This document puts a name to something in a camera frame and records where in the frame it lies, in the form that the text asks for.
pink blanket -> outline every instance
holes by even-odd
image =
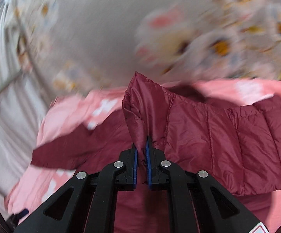
[[[204,95],[249,105],[274,93],[281,95],[281,81],[269,80],[215,80],[194,85]],[[109,114],[122,107],[125,89],[91,91],[83,99],[79,95],[58,99],[42,121],[37,137],[37,146],[68,134],[84,123],[93,129]],[[28,208],[30,213],[58,190],[74,171],[53,170],[29,166],[17,185],[5,198],[9,213]],[[274,233],[281,225],[281,191],[273,193],[273,203],[266,225]]]

